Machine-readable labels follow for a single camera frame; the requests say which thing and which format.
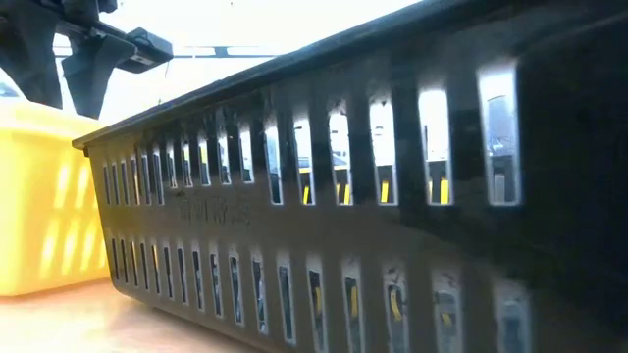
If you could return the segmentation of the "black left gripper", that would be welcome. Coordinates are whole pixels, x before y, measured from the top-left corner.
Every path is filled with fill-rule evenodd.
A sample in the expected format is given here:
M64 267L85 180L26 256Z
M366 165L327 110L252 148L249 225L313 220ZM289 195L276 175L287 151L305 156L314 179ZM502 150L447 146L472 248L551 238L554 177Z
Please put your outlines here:
M29 101L61 109L56 34L83 41L62 60L75 110L98 120L113 70L135 54L122 30L100 21L118 0L0 0L0 68Z

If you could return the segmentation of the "yellow slotted plastic basket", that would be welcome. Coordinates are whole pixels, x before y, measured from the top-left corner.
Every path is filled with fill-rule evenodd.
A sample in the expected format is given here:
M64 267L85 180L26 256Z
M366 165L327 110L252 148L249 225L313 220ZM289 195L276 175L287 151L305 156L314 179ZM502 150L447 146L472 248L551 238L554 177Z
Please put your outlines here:
M96 120L0 102L0 298L105 278L92 169L74 139Z

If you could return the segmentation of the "black slotted plastic basket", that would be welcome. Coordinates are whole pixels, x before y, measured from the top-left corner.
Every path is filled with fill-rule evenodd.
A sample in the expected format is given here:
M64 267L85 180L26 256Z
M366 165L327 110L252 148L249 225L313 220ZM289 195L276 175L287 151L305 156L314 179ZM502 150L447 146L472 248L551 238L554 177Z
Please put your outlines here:
M421 0L74 146L115 288L235 340L628 353L628 0Z

